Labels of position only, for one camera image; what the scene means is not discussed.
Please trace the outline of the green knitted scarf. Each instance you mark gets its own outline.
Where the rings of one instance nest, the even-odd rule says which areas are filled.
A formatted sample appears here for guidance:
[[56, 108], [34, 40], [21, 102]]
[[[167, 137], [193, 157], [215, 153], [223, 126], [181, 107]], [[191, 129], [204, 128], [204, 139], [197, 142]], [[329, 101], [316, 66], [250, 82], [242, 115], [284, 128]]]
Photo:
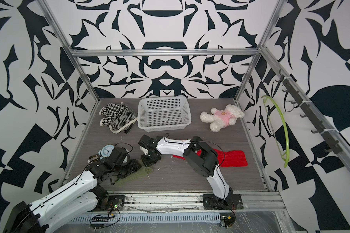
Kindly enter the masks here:
[[130, 183], [130, 182], [137, 180], [139, 178], [142, 178], [142, 177], [150, 178], [149, 174], [151, 174], [153, 171], [154, 170], [152, 167], [140, 168], [137, 172], [134, 172], [123, 179], [117, 180], [117, 181], [113, 182], [112, 184], [116, 185], [116, 186], [122, 186], [122, 185], [125, 185], [126, 183]]

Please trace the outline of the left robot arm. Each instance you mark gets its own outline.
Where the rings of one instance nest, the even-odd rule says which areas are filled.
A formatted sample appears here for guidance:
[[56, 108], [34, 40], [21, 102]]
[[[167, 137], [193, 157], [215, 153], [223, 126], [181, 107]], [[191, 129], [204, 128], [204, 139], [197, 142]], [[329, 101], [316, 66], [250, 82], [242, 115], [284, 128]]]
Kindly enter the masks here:
[[11, 211], [5, 233], [53, 233], [64, 224], [96, 207], [107, 206], [101, 183], [123, 179], [141, 169], [125, 148], [115, 147], [110, 156], [94, 159], [73, 180], [30, 204], [21, 202]]

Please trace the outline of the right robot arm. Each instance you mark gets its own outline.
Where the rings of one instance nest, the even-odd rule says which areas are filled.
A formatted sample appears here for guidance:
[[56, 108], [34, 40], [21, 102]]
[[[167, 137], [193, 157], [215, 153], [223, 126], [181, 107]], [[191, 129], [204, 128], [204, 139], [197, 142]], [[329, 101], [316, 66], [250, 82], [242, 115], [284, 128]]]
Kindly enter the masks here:
[[232, 202], [233, 190], [222, 175], [218, 154], [200, 137], [175, 140], [163, 136], [151, 138], [143, 135], [139, 140], [139, 147], [143, 152], [141, 160], [146, 167], [157, 163], [161, 156], [166, 154], [184, 158], [197, 174], [209, 182], [213, 190], [213, 206], [228, 205]]

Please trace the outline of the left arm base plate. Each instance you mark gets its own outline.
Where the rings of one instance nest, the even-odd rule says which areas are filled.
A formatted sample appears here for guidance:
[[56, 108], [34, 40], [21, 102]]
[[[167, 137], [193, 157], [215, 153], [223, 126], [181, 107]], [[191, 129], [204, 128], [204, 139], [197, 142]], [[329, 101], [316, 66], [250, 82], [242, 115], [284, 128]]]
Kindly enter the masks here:
[[107, 211], [110, 209], [122, 210], [125, 203], [125, 195], [109, 195], [104, 197], [100, 203], [100, 209]]

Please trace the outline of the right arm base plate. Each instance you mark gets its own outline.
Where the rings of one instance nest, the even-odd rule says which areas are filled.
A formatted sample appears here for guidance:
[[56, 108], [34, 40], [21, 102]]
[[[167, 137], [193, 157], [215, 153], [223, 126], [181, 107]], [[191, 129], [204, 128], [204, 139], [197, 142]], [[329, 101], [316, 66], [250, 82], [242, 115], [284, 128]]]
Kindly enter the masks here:
[[205, 210], [243, 210], [244, 205], [240, 194], [229, 193], [226, 200], [216, 197], [214, 194], [202, 196]]

